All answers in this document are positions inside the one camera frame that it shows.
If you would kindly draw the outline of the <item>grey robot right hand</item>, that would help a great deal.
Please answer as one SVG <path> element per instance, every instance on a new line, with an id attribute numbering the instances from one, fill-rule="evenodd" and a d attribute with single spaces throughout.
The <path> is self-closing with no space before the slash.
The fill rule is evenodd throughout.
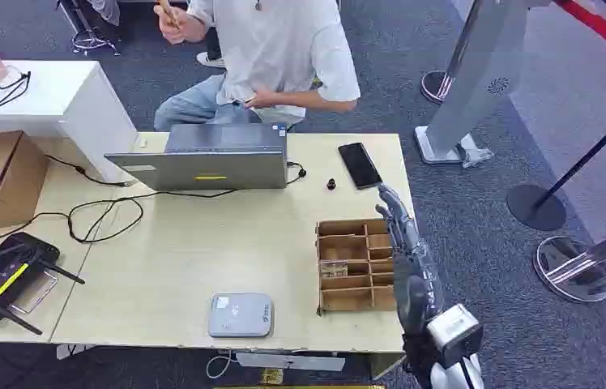
<path id="1" fill-rule="evenodd" d="M 383 183 L 377 188 L 379 198 L 386 204 L 378 204 L 375 209 L 390 235 L 399 322 L 405 334 L 415 336 L 443 312 L 442 282 L 431 250 L 398 194 Z"/>

